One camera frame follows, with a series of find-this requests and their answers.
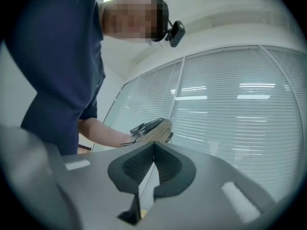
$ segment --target white horizontal blinds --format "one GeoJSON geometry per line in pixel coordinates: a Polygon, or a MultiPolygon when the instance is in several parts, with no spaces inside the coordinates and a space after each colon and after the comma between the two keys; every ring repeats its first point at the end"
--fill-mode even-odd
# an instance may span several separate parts
{"type": "Polygon", "coordinates": [[[132,87],[134,86],[137,79],[134,79],[130,81],[129,83],[126,83],[121,91],[119,92],[116,100],[114,101],[113,105],[110,108],[110,111],[106,115],[106,118],[104,120],[104,124],[108,127],[111,127],[113,125],[113,122],[120,111],[120,108],[122,107],[124,101],[128,97],[132,87]]]}
{"type": "Polygon", "coordinates": [[[265,47],[289,80],[285,85],[287,91],[293,91],[296,96],[303,128],[303,145],[307,148],[307,55],[277,47],[265,47]]]}
{"type": "Polygon", "coordinates": [[[172,100],[172,92],[180,74],[181,62],[140,76],[132,92],[124,103],[113,128],[129,133],[136,126],[159,117],[167,118],[172,100]]]}
{"type": "Polygon", "coordinates": [[[293,187],[299,150],[286,84],[257,46],[187,57],[172,143],[226,160],[281,199],[293,187]]]}

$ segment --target short sleeve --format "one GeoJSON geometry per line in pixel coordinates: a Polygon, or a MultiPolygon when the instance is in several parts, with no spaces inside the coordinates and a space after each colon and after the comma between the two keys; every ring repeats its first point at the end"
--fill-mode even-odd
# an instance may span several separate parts
{"type": "Polygon", "coordinates": [[[81,120],[86,120],[89,119],[91,117],[97,118],[97,100],[96,98],[94,98],[89,105],[87,106],[87,108],[83,111],[83,113],[81,114],[80,118],[81,120]]]}

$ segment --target person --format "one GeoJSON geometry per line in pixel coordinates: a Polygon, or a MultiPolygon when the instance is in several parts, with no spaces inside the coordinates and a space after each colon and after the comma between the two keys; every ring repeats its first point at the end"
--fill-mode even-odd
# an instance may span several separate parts
{"type": "MultiPolygon", "coordinates": [[[[78,132],[115,148],[135,142],[140,127],[124,134],[97,119],[96,96],[106,77],[101,41],[105,36],[159,41],[167,24],[163,0],[30,0],[5,38],[17,66],[37,91],[21,127],[55,144],[61,155],[77,153],[78,132]]],[[[147,130],[142,141],[169,141],[171,122],[156,123],[158,132],[147,130]]]]}

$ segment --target white ceiling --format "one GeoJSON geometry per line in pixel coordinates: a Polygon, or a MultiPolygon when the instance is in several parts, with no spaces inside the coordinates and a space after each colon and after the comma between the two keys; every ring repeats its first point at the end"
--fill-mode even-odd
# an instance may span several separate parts
{"type": "MultiPolygon", "coordinates": [[[[170,21],[180,20],[186,28],[186,36],[208,28],[234,23],[265,23],[289,27],[289,13],[279,0],[164,0],[169,7],[170,21]]],[[[104,65],[122,78],[160,47],[105,37],[102,42],[104,65]]]]}

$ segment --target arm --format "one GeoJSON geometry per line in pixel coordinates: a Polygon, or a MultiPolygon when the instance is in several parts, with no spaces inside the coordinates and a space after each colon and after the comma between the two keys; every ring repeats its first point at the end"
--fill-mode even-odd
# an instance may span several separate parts
{"type": "Polygon", "coordinates": [[[119,148],[131,138],[131,135],[109,128],[93,117],[79,120],[78,129],[79,133],[89,140],[108,147],[119,148]]]}

